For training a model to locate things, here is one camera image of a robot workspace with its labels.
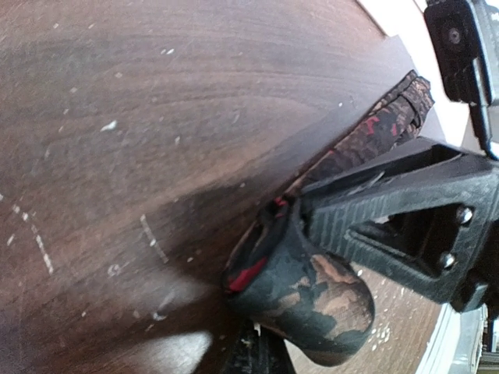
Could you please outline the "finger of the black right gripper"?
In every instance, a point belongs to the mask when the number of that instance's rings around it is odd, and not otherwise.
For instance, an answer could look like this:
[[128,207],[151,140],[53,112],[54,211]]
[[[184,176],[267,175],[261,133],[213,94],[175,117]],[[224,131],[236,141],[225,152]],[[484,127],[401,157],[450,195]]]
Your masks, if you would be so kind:
[[454,203],[468,199],[457,172],[463,152],[425,138],[410,141],[361,167],[302,190],[302,203]]
[[308,240],[459,312],[498,309],[498,165],[462,155],[468,199],[299,203]]

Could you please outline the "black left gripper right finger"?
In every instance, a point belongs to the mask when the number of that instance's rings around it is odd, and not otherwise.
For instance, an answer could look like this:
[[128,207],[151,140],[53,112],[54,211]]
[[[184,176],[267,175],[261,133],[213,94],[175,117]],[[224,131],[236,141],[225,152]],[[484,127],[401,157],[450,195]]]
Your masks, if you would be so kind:
[[260,372],[296,374],[284,340],[263,327],[260,328]]

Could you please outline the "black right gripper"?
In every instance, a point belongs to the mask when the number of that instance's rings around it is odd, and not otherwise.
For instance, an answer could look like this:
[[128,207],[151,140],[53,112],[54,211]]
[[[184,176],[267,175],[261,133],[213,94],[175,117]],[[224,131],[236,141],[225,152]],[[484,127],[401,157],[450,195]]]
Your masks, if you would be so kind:
[[481,150],[498,159],[498,2],[428,1],[423,16],[444,92],[468,105]]

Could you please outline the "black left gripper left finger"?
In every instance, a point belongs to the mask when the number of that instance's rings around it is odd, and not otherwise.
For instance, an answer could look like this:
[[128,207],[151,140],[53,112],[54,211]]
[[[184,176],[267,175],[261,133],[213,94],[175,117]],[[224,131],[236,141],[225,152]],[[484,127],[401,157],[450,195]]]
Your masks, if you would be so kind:
[[256,373],[259,365],[259,340],[260,335],[254,323],[250,320],[245,321],[224,364],[224,373]]

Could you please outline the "dark brown red patterned tie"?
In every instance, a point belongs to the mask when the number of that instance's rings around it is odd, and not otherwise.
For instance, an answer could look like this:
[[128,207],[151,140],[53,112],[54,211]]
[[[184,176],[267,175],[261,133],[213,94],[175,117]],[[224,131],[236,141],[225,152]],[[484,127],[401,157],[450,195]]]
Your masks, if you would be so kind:
[[299,194],[416,138],[433,104],[429,81],[408,72],[260,209],[221,281],[229,307],[259,335],[261,327],[269,329],[322,366],[343,364],[366,343],[375,320],[373,296],[347,261],[309,243]]

